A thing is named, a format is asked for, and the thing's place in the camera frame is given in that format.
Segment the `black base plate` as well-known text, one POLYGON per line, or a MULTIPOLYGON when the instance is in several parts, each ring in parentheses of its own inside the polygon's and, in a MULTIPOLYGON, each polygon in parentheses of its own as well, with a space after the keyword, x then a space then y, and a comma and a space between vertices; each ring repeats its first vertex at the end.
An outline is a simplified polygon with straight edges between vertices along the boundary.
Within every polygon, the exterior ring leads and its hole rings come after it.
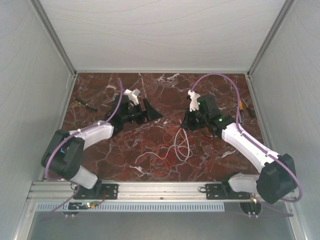
POLYGON ((247 192, 235 192, 226 183, 205 184, 205 195, 207 200, 249 200, 247 192))
POLYGON ((117 200, 119 185, 116 183, 98 182, 92 189, 80 187, 78 193, 73 197, 75 200, 117 200))

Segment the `aluminium front rail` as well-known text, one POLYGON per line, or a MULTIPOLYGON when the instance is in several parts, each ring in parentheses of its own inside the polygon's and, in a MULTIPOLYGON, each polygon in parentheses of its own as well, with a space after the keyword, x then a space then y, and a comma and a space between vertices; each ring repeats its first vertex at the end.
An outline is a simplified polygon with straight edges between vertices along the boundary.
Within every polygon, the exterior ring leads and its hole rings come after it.
MULTIPOLYGON (((204 202, 206 195, 199 188, 206 182, 148 182, 116 181, 120 202, 204 202)), ((65 181, 35 181, 27 199, 38 201, 64 201, 74 191, 65 181)))

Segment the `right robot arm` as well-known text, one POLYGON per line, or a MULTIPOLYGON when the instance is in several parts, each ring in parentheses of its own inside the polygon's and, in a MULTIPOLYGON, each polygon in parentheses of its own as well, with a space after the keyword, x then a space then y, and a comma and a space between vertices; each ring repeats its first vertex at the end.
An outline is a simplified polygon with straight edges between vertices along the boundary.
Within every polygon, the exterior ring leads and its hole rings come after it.
POLYGON ((262 199, 274 204, 298 187, 293 158, 270 150, 229 115, 222 115, 212 95, 199 95, 188 91, 189 107, 181 127, 196 131, 207 128, 213 135, 236 148, 257 170, 257 174, 233 174, 221 186, 221 193, 227 199, 238 193, 259 194, 262 199))

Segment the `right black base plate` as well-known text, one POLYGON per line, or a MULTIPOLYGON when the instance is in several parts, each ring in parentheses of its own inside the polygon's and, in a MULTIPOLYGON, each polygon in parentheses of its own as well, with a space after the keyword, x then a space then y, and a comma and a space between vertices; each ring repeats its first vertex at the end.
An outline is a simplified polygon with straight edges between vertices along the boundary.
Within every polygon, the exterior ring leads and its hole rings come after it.
POLYGON ((235 192, 226 183, 205 184, 205 195, 207 200, 249 200, 247 192, 235 192))

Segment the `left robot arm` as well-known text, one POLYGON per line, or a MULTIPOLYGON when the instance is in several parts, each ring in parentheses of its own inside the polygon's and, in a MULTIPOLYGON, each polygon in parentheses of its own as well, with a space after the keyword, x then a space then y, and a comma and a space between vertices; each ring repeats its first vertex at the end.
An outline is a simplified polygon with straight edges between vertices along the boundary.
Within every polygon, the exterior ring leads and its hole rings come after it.
POLYGON ((86 195, 91 199, 99 198, 103 187, 98 183, 97 175, 82 166, 84 150, 100 141, 115 137, 126 123, 142 125, 163 117, 146 98, 143 99, 143 104, 144 109, 134 94, 117 95, 111 110, 98 122, 74 131, 57 130, 41 159, 45 175, 52 171, 85 188, 86 195))

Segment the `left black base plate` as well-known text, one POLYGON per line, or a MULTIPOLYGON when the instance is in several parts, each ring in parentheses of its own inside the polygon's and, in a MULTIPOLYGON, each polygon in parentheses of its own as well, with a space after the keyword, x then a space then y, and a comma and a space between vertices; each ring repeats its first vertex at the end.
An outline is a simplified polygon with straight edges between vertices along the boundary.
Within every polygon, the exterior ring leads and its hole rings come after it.
POLYGON ((75 200, 117 200, 119 185, 116 183, 98 182, 92 189, 80 187, 78 193, 73 197, 75 200))

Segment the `long white zip tie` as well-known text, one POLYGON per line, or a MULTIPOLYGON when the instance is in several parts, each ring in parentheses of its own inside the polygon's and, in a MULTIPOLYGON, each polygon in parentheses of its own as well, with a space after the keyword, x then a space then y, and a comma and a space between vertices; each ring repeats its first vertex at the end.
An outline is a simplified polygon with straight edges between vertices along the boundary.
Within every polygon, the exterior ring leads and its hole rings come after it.
POLYGON ((193 156, 187 132, 181 127, 174 137, 173 147, 175 155, 180 162, 186 162, 193 156))

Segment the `yellow handled screwdriver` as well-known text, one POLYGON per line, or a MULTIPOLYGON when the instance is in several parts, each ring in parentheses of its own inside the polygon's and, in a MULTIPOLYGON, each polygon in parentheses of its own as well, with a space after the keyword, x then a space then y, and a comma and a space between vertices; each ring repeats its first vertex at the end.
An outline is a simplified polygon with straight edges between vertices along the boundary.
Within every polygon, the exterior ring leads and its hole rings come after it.
POLYGON ((242 114, 244 113, 244 105, 243 105, 242 100, 240 100, 240 102, 239 102, 239 111, 240 111, 242 114))

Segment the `small circuit board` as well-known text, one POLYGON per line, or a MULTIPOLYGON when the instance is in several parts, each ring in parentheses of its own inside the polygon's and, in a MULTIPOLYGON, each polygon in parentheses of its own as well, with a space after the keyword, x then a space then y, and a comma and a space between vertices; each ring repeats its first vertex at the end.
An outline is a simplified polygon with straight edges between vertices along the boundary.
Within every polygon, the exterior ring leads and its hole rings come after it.
POLYGON ((90 201, 90 202, 87 202, 85 204, 85 207, 87 209, 92 209, 92 208, 95 208, 96 206, 98 206, 100 203, 98 201, 90 201))

